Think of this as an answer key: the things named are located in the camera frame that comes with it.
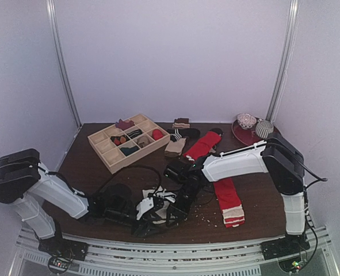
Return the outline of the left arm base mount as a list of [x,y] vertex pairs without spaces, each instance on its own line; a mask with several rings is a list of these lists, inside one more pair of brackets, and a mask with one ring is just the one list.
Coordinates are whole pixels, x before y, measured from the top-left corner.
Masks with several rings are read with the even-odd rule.
[[38,249],[50,255],[47,268],[50,272],[60,275],[66,273],[73,261],[84,261],[89,245],[81,241],[52,237],[40,239]]

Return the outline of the cream and brown sock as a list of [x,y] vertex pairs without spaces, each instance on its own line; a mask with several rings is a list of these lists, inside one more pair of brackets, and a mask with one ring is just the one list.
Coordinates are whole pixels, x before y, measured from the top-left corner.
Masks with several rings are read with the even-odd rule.
[[166,210],[170,203],[175,203],[176,194],[162,187],[158,191],[154,189],[142,190],[143,198],[153,197],[154,208],[148,211],[140,220],[148,220],[155,225],[166,222]]

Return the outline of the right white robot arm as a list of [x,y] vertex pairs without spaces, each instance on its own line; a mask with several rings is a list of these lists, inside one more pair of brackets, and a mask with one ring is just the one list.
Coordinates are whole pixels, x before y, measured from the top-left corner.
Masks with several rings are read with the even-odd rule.
[[185,198],[189,199],[195,195],[195,189],[200,187],[203,179],[216,183],[254,173],[268,173],[282,196],[288,236],[281,240],[280,247],[284,253],[292,254],[303,243],[301,235],[305,231],[305,214],[308,212],[308,186],[304,183],[304,174],[312,175],[315,182],[325,182],[327,179],[306,167],[302,154],[279,134],[248,147],[202,156],[191,164],[172,161],[163,174],[183,187],[191,183],[192,187],[184,193]]

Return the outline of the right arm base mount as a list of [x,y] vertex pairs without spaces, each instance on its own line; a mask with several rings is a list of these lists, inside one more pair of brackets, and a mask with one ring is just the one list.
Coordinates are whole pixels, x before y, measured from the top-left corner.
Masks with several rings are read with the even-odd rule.
[[264,260],[277,259],[279,268],[285,273],[297,273],[307,261],[310,244],[306,240],[282,238],[261,243]]

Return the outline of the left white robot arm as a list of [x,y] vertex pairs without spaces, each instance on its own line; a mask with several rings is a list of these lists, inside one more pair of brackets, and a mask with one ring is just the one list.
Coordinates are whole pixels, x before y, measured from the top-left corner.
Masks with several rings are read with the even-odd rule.
[[82,224],[112,221],[131,228],[132,236],[146,237],[161,231],[150,213],[161,208],[159,198],[135,205],[131,189],[122,183],[102,185],[92,195],[73,188],[59,172],[49,170],[34,148],[0,157],[0,203],[12,205],[55,255],[68,251],[68,242],[57,234],[58,223],[47,215],[36,197],[65,211]]

